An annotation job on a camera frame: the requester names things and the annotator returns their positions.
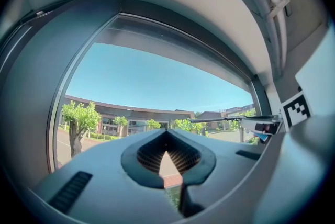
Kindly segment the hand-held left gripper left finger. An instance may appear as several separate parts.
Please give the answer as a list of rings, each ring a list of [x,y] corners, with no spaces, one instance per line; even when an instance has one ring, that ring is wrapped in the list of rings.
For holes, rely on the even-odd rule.
[[[153,135],[140,133],[105,142],[76,155],[65,166],[46,176],[34,189],[54,224],[172,224],[181,219],[163,189],[148,188],[132,180],[121,165],[123,151]],[[77,173],[91,178],[69,210],[64,186]]]

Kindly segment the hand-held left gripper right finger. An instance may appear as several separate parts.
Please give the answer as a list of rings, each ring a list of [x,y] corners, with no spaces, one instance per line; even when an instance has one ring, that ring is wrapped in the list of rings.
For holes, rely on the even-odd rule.
[[[180,210],[203,210],[247,175],[260,158],[261,144],[236,143],[168,130],[166,163],[176,173],[166,177],[166,190]]]

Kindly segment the dark brown gabled building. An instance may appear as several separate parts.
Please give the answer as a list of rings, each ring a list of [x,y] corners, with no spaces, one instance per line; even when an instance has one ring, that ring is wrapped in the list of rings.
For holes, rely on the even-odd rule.
[[[229,109],[221,109],[218,111],[205,111],[196,116],[196,119],[218,119],[224,117],[233,117],[233,116],[255,116],[255,107],[254,104],[242,106],[242,107],[233,107]],[[236,130],[237,122],[236,121],[219,121],[219,122],[207,122],[206,127],[208,130],[215,131],[227,131],[227,130]]]

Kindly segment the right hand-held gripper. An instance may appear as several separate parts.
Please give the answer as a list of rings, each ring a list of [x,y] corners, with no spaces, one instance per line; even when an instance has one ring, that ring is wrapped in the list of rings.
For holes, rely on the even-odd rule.
[[[288,131],[292,126],[311,116],[308,103],[303,94],[296,94],[283,102],[278,115],[245,117],[240,125],[254,133],[261,141],[266,142],[270,136],[279,133],[284,127]]]

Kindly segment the row of green street trees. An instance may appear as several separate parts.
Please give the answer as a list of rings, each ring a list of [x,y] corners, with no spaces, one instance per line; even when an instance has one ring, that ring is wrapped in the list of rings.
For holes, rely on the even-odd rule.
[[[67,154],[58,151],[60,158],[73,158],[99,141],[114,141],[154,129],[181,129],[197,135],[232,142],[250,141],[244,132],[238,134],[236,120],[223,120],[229,116],[254,116],[252,104],[234,107],[227,112],[186,110],[160,110],[95,103],[67,96],[61,109],[57,144],[69,146]]]

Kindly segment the long grey building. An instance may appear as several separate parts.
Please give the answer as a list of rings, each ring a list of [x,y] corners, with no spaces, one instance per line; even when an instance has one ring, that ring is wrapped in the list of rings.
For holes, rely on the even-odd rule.
[[[195,115],[191,111],[136,108],[66,95],[59,124],[69,129],[74,117],[79,119],[76,130],[80,132],[81,138],[111,140],[187,124]]]

